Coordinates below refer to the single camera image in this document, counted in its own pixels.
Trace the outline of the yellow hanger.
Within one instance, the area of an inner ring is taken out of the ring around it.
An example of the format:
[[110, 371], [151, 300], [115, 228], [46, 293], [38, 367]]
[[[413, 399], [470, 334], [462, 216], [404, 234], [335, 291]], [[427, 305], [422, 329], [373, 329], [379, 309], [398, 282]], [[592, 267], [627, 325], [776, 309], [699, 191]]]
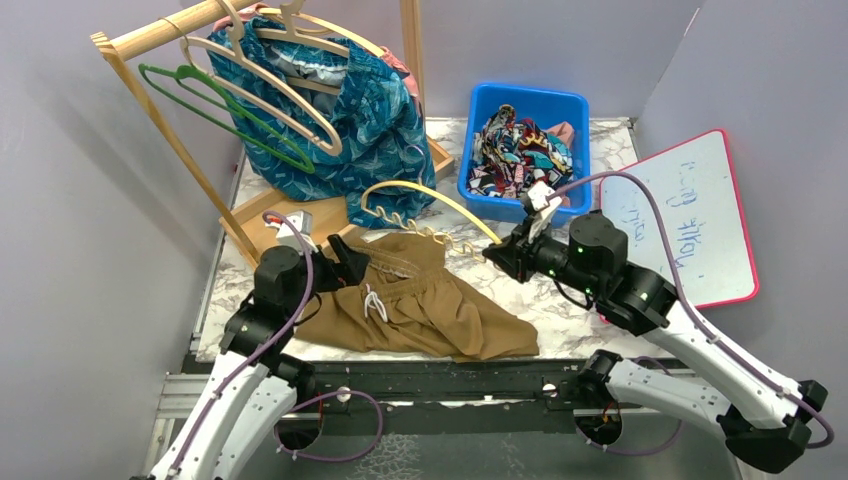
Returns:
[[383, 219], [390, 225], [400, 227], [406, 232], [414, 233], [415, 235], [423, 238], [429, 238], [433, 242], [442, 245], [447, 251], [452, 251], [458, 255], [468, 256], [479, 263], [485, 263], [487, 261], [487, 259], [483, 256], [482, 252], [476, 249], [471, 242], [458, 241], [451, 234], [436, 231], [429, 226], [420, 227], [414, 219], [404, 218], [397, 212], [388, 213], [387, 210], [380, 205], [371, 208], [368, 205], [368, 198], [370, 194], [379, 189], [389, 187], [408, 188], [419, 193], [423, 193], [435, 200], [438, 200], [449, 206], [454, 211], [458, 212], [460, 215], [464, 216], [471, 224], [473, 224], [485, 236], [487, 236], [492, 243], [494, 243], [495, 245], [500, 245], [502, 243], [501, 239], [495, 234], [495, 232], [471, 211], [461, 206], [456, 201], [450, 199], [448, 196], [425, 186], [421, 181], [414, 183], [406, 180], [388, 180], [376, 183], [368, 187], [362, 193], [360, 197], [361, 209], [375, 218]]

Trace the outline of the mustard brown shorts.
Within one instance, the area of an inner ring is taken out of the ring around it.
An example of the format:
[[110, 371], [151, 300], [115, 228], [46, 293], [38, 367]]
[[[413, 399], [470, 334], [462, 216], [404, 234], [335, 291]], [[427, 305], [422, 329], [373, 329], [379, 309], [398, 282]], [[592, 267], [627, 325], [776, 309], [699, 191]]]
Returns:
[[297, 339], [457, 362], [538, 355], [536, 328], [447, 270], [446, 251], [432, 239], [390, 233], [349, 246], [370, 258], [363, 281], [321, 294]]

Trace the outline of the comic print shorts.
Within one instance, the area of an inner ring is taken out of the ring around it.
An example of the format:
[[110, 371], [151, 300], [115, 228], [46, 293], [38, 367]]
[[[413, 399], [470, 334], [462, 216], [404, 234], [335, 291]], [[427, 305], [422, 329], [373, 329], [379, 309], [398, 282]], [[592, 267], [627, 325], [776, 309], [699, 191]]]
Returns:
[[573, 151], [534, 120], [503, 104], [473, 134], [470, 193], [517, 199], [536, 181], [556, 189], [574, 179]]

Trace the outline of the beige wooden hanger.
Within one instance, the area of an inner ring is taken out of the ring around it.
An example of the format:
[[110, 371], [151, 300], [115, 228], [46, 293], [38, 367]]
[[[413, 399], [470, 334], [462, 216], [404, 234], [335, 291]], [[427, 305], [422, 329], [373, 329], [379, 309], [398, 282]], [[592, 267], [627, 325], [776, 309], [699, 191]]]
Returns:
[[305, 45], [348, 58], [350, 55], [349, 48], [330, 40], [330, 37], [335, 34], [338, 37], [350, 40], [386, 65], [383, 59], [385, 51], [380, 46], [328, 20], [302, 13], [303, 4], [304, 1], [290, 1], [278, 7], [266, 6], [265, 4], [257, 5], [254, 10], [258, 16], [283, 25], [282, 32], [277, 33], [270, 29], [260, 28], [257, 30], [257, 36], [263, 39]]
[[230, 40], [231, 47], [225, 48], [224, 46], [219, 45], [206, 38], [201, 38], [197, 36], [185, 36], [180, 40], [180, 47], [183, 51], [185, 59], [189, 63], [193, 64], [194, 61], [190, 53], [190, 48], [200, 47], [204, 50], [207, 50], [208, 52], [212, 52], [218, 56], [224, 57], [231, 63], [242, 67], [244, 70], [254, 74], [258, 78], [270, 84], [277, 91], [282, 93], [285, 97], [290, 99], [298, 107], [304, 110], [308, 114], [308, 116], [313, 121], [315, 121], [316, 124], [325, 132], [329, 140], [324, 141], [319, 134], [313, 133], [300, 122], [298, 122], [291, 116], [285, 114], [282, 110], [273, 107], [270, 103], [266, 102], [260, 97], [253, 95], [252, 93], [244, 90], [238, 85], [235, 85], [215, 75], [214, 73], [201, 70], [202, 73], [208, 75], [217, 85], [221, 86], [226, 91], [232, 94], [239, 95], [242, 98], [245, 98], [252, 104], [258, 106], [266, 113], [276, 118], [277, 120], [282, 121], [283, 123], [291, 127], [293, 130], [295, 130], [298, 134], [310, 140], [313, 144], [315, 144], [325, 153], [332, 156], [338, 156], [343, 151], [343, 144], [339, 134], [333, 128], [331, 123], [317, 109], [315, 109], [310, 102], [308, 102], [303, 96], [297, 93], [289, 83], [284, 82], [277, 75], [273, 74], [272, 72], [258, 65], [257, 63], [251, 61], [244, 54], [241, 46], [241, 40], [245, 35], [245, 27], [240, 15], [237, 12], [237, 9], [230, 1], [217, 1], [217, 4], [229, 15], [230, 19], [232, 20], [232, 25], [227, 29], [227, 35]]

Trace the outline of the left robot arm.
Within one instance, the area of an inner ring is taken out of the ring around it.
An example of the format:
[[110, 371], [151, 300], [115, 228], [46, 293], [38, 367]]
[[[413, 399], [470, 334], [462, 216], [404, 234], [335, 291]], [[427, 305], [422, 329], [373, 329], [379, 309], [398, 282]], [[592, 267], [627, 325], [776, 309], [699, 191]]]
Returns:
[[362, 283], [370, 258], [338, 235], [329, 238], [330, 257], [301, 235], [295, 240], [262, 253], [206, 385], [148, 478], [235, 479], [281, 418], [313, 401], [313, 366], [283, 350], [309, 301]]

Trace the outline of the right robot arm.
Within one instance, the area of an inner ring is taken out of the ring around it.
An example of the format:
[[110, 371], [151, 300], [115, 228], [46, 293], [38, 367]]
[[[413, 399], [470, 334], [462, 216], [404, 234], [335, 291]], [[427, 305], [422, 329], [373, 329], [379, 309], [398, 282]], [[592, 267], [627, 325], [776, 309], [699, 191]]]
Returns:
[[531, 215], [483, 255], [514, 280], [542, 274], [583, 292], [609, 323], [672, 354], [699, 377], [691, 383], [597, 350], [577, 376], [587, 405], [638, 404], [708, 431], [739, 460], [777, 474], [813, 448], [810, 422], [828, 392], [767, 367], [714, 332], [660, 274], [629, 261], [627, 235], [605, 216], [579, 216], [569, 239], [551, 237]]

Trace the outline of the teal patterned shorts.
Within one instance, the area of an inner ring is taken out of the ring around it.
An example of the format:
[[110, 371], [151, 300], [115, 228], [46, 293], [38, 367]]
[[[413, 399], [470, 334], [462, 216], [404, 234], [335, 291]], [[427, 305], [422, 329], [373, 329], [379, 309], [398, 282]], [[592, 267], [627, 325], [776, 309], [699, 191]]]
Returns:
[[245, 150], [253, 171], [293, 200], [344, 197], [349, 223], [368, 229], [387, 227], [385, 220], [362, 209], [361, 195], [367, 188], [390, 180], [428, 188], [436, 185], [416, 101], [398, 71], [347, 38], [336, 41], [349, 52], [342, 57], [258, 35], [262, 28], [279, 26], [263, 17], [245, 22], [240, 41], [244, 55], [282, 81], [304, 78], [337, 89], [335, 95], [311, 89], [297, 92], [337, 131], [343, 150], [337, 156], [329, 155], [285, 123], [246, 103], [247, 110], [276, 131], [271, 133], [251, 120], [234, 118], [238, 130], [286, 155], [303, 151], [315, 167], [314, 173], [307, 174], [248, 143]]

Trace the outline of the pink floral shorts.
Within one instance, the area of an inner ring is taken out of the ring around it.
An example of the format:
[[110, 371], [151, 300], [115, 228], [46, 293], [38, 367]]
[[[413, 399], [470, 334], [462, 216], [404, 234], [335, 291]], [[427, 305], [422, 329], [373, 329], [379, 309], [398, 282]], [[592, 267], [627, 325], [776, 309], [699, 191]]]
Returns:
[[411, 72], [409, 67], [398, 59], [387, 47], [381, 46], [381, 49], [383, 54], [380, 56], [380, 59], [398, 74], [414, 105], [418, 111], [422, 113], [423, 107], [421, 104], [420, 89], [414, 74]]

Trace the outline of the wooden clothes rack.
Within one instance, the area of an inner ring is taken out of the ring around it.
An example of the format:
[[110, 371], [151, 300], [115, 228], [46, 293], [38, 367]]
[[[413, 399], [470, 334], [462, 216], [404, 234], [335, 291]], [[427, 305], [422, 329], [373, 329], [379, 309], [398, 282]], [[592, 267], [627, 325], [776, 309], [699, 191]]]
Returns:
[[[91, 40], [222, 215], [219, 221], [228, 238], [252, 270], [257, 267], [261, 254], [277, 243], [270, 230], [262, 231], [264, 224], [261, 222], [261, 215], [268, 209], [282, 208], [282, 213], [304, 209], [312, 213], [316, 216], [312, 238], [319, 243], [326, 244], [325, 240], [331, 234], [339, 234], [342, 237], [361, 235], [366, 231], [364, 228], [353, 224], [343, 226], [346, 214], [341, 197], [299, 203], [269, 188], [231, 210], [228, 207], [229, 204], [225, 204], [192, 158], [171, 124], [159, 111], [138, 76], [126, 63], [128, 60], [181, 38], [183, 34], [212, 25], [225, 13], [217, 1], [198, 1], [179, 12], [161, 17], [114, 40], [110, 40], [102, 32], [91, 35]], [[400, 24], [404, 42], [403, 63], [409, 67], [418, 82], [423, 107], [423, 56], [418, 1], [400, 1]], [[454, 171], [454, 159], [435, 139], [428, 138], [428, 142], [435, 162], [436, 178], [438, 181], [443, 180]]]

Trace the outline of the blue plastic bin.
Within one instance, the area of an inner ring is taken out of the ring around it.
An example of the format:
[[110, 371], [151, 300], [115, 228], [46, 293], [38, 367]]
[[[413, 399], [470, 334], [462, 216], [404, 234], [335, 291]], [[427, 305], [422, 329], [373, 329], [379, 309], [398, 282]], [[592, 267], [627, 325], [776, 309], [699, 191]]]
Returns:
[[524, 210], [518, 198], [479, 196], [470, 193], [466, 186], [471, 167], [473, 134], [480, 131], [503, 104], [513, 106], [518, 117], [528, 117], [544, 129], [561, 122], [569, 122], [574, 127], [572, 151], [575, 176], [568, 183], [590, 173], [589, 105], [584, 97], [576, 93], [550, 89], [498, 83], [482, 83], [473, 88], [457, 189], [468, 209], [475, 215], [488, 220], [519, 223], [524, 217]]

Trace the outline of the pink framed whiteboard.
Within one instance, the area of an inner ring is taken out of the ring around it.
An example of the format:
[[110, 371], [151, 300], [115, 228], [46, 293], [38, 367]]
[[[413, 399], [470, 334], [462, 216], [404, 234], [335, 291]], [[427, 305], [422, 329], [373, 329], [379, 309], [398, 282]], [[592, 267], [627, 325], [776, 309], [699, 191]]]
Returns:
[[631, 262], [670, 279], [676, 264], [698, 308], [747, 301], [759, 278], [727, 134], [713, 129], [627, 167], [653, 195], [611, 176], [600, 183], [602, 213], [628, 237]]

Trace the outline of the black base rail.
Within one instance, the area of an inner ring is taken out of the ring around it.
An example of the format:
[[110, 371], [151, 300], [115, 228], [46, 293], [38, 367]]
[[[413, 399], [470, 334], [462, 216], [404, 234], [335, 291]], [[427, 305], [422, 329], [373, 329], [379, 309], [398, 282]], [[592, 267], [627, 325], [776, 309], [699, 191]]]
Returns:
[[333, 397], [274, 426], [290, 445], [318, 435], [572, 434], [579, 417], [615, 408], [578, 386], [578, 360], [317, 362], [315, 391]]

